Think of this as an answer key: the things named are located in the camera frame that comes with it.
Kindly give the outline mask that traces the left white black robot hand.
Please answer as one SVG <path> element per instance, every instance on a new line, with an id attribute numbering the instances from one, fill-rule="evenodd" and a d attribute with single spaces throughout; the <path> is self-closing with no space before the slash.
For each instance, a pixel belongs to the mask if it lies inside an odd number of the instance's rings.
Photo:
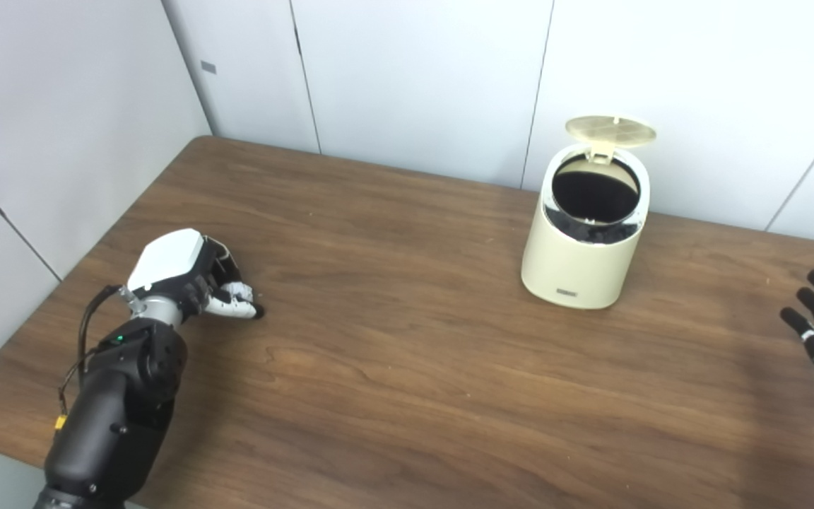
<path id="1" fill-rule="evenodd" d="M 191 228 L 149 242 L 119 294 L 133 318 L 152 319 L 172 328 L 199 315 L 243 320 L 265 315 L 230 249 Z"/>

